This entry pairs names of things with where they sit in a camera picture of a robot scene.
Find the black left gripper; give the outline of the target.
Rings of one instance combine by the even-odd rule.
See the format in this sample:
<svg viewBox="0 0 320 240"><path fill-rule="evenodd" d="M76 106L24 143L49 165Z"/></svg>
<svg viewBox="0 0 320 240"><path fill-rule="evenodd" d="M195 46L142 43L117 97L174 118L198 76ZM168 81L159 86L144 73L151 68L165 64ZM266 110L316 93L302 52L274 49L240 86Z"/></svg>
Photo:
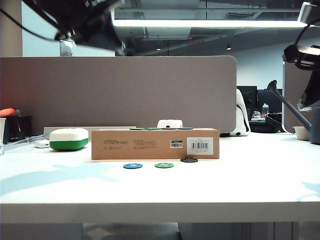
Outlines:
<svg viewBox="0 0 320 240"><path fill-rule="evenodd" d="M109 11L72 13L58 21L56 40L70 38L77 45L123 52L126 48L119 38Z"/></svg>

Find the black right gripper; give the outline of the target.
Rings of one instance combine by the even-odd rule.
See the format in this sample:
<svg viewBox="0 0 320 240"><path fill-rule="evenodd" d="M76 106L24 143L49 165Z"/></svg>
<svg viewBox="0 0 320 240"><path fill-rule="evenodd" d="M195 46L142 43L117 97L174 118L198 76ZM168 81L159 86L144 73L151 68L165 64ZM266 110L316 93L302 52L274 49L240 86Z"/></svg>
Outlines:
<svg viewBox="0 0 320 240"><path fill-rule="evenodd" d="M302 69L312 73L297 108L300 112L310 112L312 108L320 106L320 69L313 69L310 66L303 66Z"/></svg>

